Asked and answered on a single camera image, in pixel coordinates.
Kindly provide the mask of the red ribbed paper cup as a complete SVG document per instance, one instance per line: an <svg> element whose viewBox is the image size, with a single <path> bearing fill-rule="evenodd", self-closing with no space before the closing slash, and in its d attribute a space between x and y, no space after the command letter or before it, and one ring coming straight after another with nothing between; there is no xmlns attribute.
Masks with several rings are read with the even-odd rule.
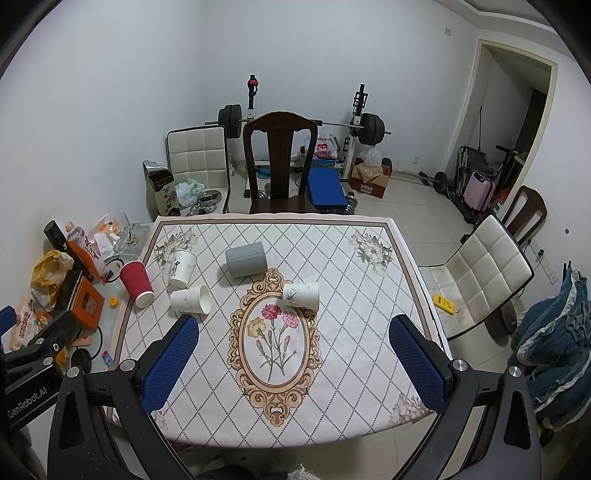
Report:
<svg viewBox="0 0 591 480"><path fill-rule="evenodd" d="M127 262L120 271L120 279L131 301L138 309L145 309L154 301L154 292L145 265L138 260Z"/></svg>

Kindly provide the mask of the white paper cup with text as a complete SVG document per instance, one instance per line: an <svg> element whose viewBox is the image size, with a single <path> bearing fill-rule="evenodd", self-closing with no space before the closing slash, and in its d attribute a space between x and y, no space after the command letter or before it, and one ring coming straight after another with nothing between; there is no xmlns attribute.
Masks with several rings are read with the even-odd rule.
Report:
<svg viewBox="0 0 591 480"><path fill-rule="evenodd" d="M177 250L169 272L169 285L175 289L186 289L197 266L197 256L186 250Z"/></svg>

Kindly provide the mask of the white paper cup floral print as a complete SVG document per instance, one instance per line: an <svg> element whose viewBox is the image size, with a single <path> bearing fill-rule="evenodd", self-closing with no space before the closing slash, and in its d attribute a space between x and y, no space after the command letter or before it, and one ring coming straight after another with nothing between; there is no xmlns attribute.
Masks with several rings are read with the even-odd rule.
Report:
<svg viewBox="0 0 591 480"><path fill-rule="evenodd" d="M320 309L320 284L285 283L283 285L283 302L297 308L312 311Z"/></svg>

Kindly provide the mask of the grey ribbed cup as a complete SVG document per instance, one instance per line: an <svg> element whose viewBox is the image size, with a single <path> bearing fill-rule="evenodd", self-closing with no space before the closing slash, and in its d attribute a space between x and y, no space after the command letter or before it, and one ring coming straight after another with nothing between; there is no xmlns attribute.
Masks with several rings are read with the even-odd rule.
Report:
<svg viewBox="0 0 591 480"><path fill-rule="evenodd" d="M263 274L267 269L262 242L230 248L225 251L225 259L232 278Z"/></svg>

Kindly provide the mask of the black gripper device GenRobot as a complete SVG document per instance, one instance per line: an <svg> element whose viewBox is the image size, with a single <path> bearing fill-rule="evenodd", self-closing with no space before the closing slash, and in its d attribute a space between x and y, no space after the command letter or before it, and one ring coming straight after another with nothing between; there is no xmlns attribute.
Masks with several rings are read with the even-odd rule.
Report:
<svg viewBox="0 0 591 480"><path fill-rule="evenodd" d="M79 307L59 312L24 348L1 355L1 429L19 430L53 406L68 362L83 331Z"/></svg>

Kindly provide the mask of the blue denim clothes pile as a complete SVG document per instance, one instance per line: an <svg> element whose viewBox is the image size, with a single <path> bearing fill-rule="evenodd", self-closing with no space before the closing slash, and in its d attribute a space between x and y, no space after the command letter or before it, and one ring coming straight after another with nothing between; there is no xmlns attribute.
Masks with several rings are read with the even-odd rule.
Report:
<svg viewBox="0 0 591 480"><path fill-rule="evenodd" d="M513 357L524 367L536 419L560 431L590 408L590 293L567 263L558 294L518 321Z"/></svg>

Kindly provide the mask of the yellow small box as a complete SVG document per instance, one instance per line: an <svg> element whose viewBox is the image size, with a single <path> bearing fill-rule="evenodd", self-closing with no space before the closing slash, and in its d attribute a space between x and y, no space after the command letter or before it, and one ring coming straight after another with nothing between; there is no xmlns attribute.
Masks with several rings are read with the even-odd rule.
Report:
<svg viewBox="0 0 591 480"><path fill-rule="evenodd" d="M457 312L456 305L452 300L449 300L438 293L434 293L432 299L434 305L447 314L454 315Z"/></svg>

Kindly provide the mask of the clear glass ashtray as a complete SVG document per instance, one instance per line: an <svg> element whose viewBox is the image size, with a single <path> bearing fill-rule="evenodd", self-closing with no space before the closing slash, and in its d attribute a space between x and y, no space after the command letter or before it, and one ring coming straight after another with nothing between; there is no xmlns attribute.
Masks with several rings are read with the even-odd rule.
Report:
<svg viewBox="0 0 591 480"><path fill-rule="evenodd" d="M124 226L114 246L114 254L137 258L148 240L150 230L151 227L148 224L133 223Z"/></svg>

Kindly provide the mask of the green white plastic bag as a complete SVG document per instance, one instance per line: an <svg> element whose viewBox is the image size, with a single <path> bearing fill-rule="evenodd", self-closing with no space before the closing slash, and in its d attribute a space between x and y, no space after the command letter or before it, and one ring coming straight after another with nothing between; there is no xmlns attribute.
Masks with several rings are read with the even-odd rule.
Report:
<svg viewBox="0 0 591 480"><path fill-rule="evenodd" d="M204 184L192 178L177 183L175 185L175 193L179 206L181 208L187 208L194 205L204 190Z"/></svg>

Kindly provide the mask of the black folded stroller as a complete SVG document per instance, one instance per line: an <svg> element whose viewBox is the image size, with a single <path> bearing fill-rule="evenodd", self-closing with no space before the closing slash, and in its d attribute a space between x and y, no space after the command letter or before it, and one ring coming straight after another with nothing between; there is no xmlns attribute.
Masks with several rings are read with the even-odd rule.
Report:
<svg viewBox="0 0 591 480"><path fill-rule="evenodd" d="M454 199L460 207L471 215L484 212L495 199L503 200L506 198L523 168L524 161L519 158L516 150L501 145L497 145L496 149L505 155L504 159L498 164L491 162L480 149L462 146L459 150L454 179ZM495 184L492 198L487 207L481 212L472 210L464 201L464 191L473 172L486 175Z"/></svg>

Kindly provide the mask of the brown cardboard box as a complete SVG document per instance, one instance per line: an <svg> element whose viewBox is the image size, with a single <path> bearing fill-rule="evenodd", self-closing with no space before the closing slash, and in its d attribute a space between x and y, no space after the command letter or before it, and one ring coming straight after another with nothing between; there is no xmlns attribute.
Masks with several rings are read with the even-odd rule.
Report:
<svg viewBox="0 0 591 480"><path fill-rule="evenodd" d="M349 177L349 186L361 193L382 199L388 187L391 168L387 165L355 165Z"/></svg>

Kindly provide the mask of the white quilted leather chair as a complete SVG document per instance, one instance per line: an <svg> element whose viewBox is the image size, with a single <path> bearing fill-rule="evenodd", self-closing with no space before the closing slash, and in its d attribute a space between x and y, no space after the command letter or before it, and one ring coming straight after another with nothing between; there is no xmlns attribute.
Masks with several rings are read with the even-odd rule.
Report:
<svg viewBox="0 0 591 480"><path fill-rule="evenodd" d="M172 130L166 134L165 149L174 181L182 183L193 179L204 184L206 190L218 191L221 200L214 212L228 212L230 164L225 129L205 125Z"/></svg>

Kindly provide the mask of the red white plastic bag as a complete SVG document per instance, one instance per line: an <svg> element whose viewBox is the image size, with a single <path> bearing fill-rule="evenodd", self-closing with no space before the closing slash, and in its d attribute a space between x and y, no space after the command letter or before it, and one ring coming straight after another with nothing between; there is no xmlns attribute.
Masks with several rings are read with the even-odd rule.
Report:
<svg viewBox="0 0 591 480"><path fill-rule="evenodd" d="M321 160L337 160L339 158L339 143L332 134L318 135L315 143L314 158Z"/></svg>

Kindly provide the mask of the white weight bench rack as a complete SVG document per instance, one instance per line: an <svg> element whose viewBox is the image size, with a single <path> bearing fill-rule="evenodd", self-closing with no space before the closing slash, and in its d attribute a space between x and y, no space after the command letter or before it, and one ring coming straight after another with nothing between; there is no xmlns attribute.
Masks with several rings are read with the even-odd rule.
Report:
<svg viewBox="0 0 591 480"><path fill-rule="evenodd" d="M346 129L346 137L342 143L342 154L339 156L342 180L349 178L353 169L353 153L355 153L356 144L374 147L387 134L383 120L379 116L365 111L368 96L366 85L360 83L359 89L353 95L352 115L348 123L312 119L318 127L329 126Z"/></svg>

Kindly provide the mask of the dark wooden dining chair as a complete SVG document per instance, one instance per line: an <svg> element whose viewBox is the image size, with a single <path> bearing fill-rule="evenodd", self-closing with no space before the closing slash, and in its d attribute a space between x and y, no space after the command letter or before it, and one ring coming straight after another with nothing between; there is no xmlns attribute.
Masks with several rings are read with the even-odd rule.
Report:
<svg viewBox="0 0 591 480"><path fill-rule="evenodd" d="M290 196L290 158L294 133L307 130L310 133L307 155L297 195ZM266 134L270 160L270 198L259 197L256 178L256 163L252 149L252 133ZM311 173L312 157L318 141L318 125L311 119L293 112L274 111L266 113L245 124L242 131L245 164L249 174L250 214L262 213L315 213L317 209L307 198L308 176Z"/></svg>

